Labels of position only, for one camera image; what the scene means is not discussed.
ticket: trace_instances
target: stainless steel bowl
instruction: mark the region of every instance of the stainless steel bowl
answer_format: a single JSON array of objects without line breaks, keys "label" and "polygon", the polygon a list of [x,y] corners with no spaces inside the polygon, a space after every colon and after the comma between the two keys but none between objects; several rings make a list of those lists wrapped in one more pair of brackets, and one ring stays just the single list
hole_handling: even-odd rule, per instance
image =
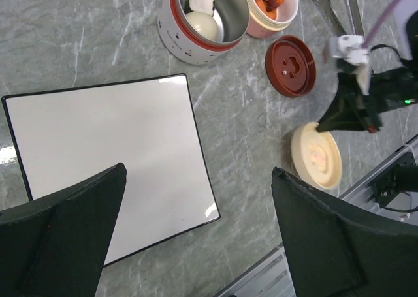
[{"label": "stainless steel bowl", "polygon": [[216,40],[210,40],[194,29],[185,16],[180,0],[176,0],[176,6],[187,28],[211,46],[230,46],[240,40],[248,28],[249,8],[246,0],[215,0],[214,19],[218,26]]}]

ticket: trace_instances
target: egg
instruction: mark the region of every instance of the egg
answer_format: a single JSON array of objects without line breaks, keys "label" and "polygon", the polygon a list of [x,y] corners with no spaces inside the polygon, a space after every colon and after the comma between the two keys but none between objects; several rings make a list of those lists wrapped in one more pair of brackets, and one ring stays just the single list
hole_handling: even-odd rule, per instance
[{"label": "egg", "polygon": [[189,23],[202,36],[210,40],[216,40],[217,24],[213,17],[203,12],[190,12],[186,14]]}]

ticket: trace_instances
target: white board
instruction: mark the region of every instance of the white board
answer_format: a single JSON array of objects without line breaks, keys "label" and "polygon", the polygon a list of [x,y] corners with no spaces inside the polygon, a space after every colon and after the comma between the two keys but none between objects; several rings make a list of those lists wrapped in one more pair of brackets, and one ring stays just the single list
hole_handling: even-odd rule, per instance
[{"label": "white board", "polygon": [[33,199],[126,166],[105,264],[219,219],[185,75],[3,102]]}]

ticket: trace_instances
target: gray marble countertop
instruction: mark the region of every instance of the gray marble countertop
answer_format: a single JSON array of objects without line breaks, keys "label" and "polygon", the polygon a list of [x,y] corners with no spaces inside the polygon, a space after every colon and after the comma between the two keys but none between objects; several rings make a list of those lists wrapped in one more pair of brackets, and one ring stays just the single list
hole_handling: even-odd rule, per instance
[{"label": "gray marble countertop", "polygon": [[[157,34],[162,0],[0,0],[0,95],[134,80],[184,72],[221,220],[178,236],[104,269],[97,296],[209,297],[281,242],[270,194],[274,166],[293,170],[291,133],[317,121],[336,91],[336,74],[321,62],[331,32],[310,0],[300,0],[283,33],[245,36],[215,63],[178,61]],[[332,0],[348,29],[342,0]],[[366,33],[387,0],[359,0]],[[316,87],[288,99],[264,70],[268,46],[296,35],[317,61]],[[399,46],[392,20],[375,43]],[[373,68],[397,65],[385,50]],[[380,133],[333,133],[344,176],[331,193],[348,189],[418,132],[416,107],[385,114]],[[27,202],[5,115],[0,113],[0,210]]]}]

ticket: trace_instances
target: silverware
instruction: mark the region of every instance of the silverware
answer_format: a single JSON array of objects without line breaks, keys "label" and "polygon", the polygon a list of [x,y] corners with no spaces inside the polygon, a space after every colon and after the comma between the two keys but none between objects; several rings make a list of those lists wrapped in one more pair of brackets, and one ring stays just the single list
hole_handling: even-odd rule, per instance
[{"label": "silverware", "polygon": [[350,23],[356,35],[364,36],[363,24],[361,22],[361,15],[359,3],[357,0],[345,0],[347,10],[350,14]]},{"label": "silverware", "polygon": [[336,36],[347,35],[344,27],[338,19],[335,11],[331,7],[331,0],[312,0],[322,13],[324,19],[327,21],[329,27]]}]

